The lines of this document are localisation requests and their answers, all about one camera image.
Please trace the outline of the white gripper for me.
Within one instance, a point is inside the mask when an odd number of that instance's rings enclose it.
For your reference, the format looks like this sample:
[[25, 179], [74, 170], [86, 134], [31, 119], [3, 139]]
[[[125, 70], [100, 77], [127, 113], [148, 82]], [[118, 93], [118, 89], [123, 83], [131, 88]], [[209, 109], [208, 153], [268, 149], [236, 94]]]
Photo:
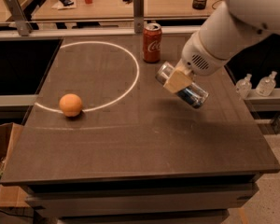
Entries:
[[[221, 59], [211, 54], [204, 47], [198, 32], [191, 35], [181, 53], [182, 64], [197, 76], [210, 76], [228, 61], [228, 59]], [[181, 70], [174, 70], [165, 81], [163, 87], [171, 93], [177, 93], [188, 87], [191, 83], [191, 77]]]

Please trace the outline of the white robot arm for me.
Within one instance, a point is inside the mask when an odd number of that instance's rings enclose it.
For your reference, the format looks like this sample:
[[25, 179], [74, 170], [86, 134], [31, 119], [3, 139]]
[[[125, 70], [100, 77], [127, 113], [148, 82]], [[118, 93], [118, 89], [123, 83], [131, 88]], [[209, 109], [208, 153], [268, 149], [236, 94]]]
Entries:
[[187, 41], [164, 88], [177, 93], [195, 76], [214, 74], [234, 55], [272, 34], [280, 35], [280, 0], [223, 0]]

